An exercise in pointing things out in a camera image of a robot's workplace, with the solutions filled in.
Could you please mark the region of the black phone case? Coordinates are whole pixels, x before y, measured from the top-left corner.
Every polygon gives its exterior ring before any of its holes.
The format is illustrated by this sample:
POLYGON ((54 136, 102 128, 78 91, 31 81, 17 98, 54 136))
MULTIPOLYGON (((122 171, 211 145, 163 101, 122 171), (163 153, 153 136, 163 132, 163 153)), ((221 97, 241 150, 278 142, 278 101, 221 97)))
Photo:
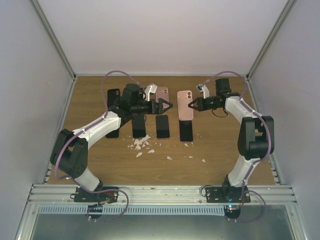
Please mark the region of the black phone case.
POLYGON ((109 89, 107 91, 107 107, 110 109, 112 106, 118 103, 121 98, 121 91, 119 88, 109 89))

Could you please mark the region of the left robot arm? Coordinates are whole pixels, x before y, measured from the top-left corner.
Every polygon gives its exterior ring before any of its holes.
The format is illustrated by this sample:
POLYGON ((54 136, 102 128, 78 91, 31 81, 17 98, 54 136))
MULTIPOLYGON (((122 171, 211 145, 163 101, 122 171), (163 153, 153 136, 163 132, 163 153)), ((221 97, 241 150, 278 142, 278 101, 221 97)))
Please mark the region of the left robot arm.
POLYGON ((101 200, 102 182, 89 170, 89 149, 107 134, 123 127, 135 115, 162 115, 171 109, 171 102, 150 98, 156 90, 155 84, 145 89, 137 84, 127 84, 122 95, 100 117, 73 131, 61 130, 50 157, 56 179, 71 179, 85 191, 90 201, 101 200))

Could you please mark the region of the black phone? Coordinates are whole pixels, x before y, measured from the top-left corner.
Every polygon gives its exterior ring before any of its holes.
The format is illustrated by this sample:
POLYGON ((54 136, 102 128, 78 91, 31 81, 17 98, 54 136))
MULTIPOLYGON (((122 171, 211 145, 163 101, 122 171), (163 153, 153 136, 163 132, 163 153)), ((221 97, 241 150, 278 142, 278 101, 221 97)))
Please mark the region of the black phone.
POLYGON ((119 137, 120 129, 113 130, 105 135, 107 139, 116 139, 119 137))

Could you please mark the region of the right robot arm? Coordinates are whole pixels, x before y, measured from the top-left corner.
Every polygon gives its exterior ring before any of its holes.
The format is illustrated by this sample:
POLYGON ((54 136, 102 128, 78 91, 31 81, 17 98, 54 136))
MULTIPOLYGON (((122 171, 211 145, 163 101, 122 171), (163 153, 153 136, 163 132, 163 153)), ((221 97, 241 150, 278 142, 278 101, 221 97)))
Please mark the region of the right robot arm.
POLYGON ((255 168, 274 151, 274 119, 257 112, 240 93, 233 92, 227 78, 215 81, 215 96, 210 95, 205 84, 199 84, 197 89, 203 96, 189 103, 189 108, 198 112, 221 108, 240 123, 237 140, 239 157, 216 191, 228 203, 239 201, 244 197, 245 187, 255 168))

